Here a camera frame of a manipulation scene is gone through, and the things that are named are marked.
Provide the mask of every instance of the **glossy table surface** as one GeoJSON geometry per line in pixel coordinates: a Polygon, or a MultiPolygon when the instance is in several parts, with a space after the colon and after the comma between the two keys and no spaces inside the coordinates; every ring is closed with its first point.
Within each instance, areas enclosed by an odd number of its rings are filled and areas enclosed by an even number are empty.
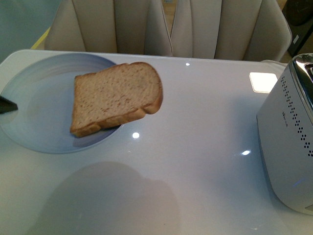
{"type": "MultiPolygon", "coordinates": [[[[26,66],[60,53],[13,53],[0,65],[0,91],[26,66]]],[[[24,148],[0,129],[0,234],[312,234],[313,217],[272,192],[258,144],[256,114],[267,94],[253,91],[249,74],[279,78],[284,66],[98,55],[154,66],[161,109],[67,154],[24,148]]]]}

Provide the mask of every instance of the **bread slice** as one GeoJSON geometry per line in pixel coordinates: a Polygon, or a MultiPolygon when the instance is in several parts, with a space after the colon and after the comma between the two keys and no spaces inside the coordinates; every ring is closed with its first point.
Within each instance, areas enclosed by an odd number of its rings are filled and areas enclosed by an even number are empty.
{"type": "Polygon", "coordinates": [[[135,62],[78,75],[70,132],[84,137],[156,113],[162,104],[162,82],[149,64],[135,62]]]}

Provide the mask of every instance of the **white plate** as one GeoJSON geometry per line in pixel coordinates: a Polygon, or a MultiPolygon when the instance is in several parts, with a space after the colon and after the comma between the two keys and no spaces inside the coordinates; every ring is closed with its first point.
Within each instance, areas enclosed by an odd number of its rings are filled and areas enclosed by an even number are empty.
{"type": "Polygon", "coordinates": [[[68,153],[99,143],[118,127],[75,138],[70,132],[74,77],[114,65],[100,56],[70,53],[41,60],[22,70],[1,95],[18,111],[0,115],[0,126],[16,143],[39,152],[68,153]]]}

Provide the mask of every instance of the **chair back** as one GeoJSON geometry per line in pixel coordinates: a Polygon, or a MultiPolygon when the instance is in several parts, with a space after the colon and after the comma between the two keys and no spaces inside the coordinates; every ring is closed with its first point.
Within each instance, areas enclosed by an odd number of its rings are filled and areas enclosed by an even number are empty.
{"type": "Polygon", "coordinates": [[[291,31],[276,0],[178,0],[171,40],[178,57],[279,61],[291,31]]]}
{"type": "Polygon", "coordinates": [[[173,54],[159,0],[62,0],[45,49],[173,54]]]}

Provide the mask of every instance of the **white toaster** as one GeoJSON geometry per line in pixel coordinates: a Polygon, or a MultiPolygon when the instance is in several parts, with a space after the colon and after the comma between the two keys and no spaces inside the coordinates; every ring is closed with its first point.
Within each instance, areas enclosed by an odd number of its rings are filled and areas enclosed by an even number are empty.
{"type": "Polygon", "coordinates": [[[257,122],[273,191],[289,208],[313,215],[313,54],[288,63],[257,122]]]}

